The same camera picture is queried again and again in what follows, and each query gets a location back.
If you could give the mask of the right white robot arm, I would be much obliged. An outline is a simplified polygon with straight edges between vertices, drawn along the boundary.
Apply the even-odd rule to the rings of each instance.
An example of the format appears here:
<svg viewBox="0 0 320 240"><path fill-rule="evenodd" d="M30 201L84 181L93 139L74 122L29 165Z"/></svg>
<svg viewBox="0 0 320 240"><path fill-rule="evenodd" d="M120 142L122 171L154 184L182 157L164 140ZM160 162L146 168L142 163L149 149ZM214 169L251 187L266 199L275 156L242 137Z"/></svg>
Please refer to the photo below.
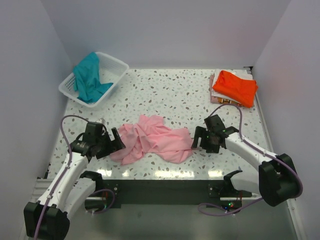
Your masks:
<svg viewBox="0 0 320 240"><path fill-rule="evenodd" d="M240 127L225 127L217 114L205 118L204 123L205 127L195 128L192 149L200 147L206 153L217 154L224 148L257 171L249 176L242 170L225 175L222 189L227 196L233 197L239 191L255 193L275 207L302 194L303 184L288 154L276 154L258 146L245 138Z"/></svg>

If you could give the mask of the pink t-shirt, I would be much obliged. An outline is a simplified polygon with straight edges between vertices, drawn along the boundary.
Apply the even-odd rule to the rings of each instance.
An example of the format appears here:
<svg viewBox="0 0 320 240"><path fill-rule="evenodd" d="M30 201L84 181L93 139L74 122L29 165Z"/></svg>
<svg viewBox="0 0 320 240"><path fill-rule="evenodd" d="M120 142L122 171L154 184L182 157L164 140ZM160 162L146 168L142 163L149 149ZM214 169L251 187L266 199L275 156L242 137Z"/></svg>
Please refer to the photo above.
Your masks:
<svg viewBox="0 0 320 240"><path fill-rule="evenodd" d="M150 153L166 162L180 164L193 154L189 130L171 129L157 115L141 115L137 123L125 123L118 132L125 148L112 153L110 158L121 165L133 164Z"/></svg>

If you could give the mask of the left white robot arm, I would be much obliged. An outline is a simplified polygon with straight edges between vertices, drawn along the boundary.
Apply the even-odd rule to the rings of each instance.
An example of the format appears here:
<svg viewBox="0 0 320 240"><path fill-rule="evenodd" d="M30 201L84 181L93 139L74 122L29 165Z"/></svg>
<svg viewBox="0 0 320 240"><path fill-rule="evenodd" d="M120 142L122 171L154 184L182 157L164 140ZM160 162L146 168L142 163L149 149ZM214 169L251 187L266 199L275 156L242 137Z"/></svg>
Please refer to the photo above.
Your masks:
<svg viewBox="0 0 320 240"><path fill-rule="evenodd" d="M49 187L36 202L28 202L23 210L26 235L35 240L63 240L70 222L89 196L107 196L113 203L116 194L105 188L102 175L87 171L93 158L102 159L125 148L117 129L111 139L106 127L88 122L85 131L72 143L68 154Z"/></svg>

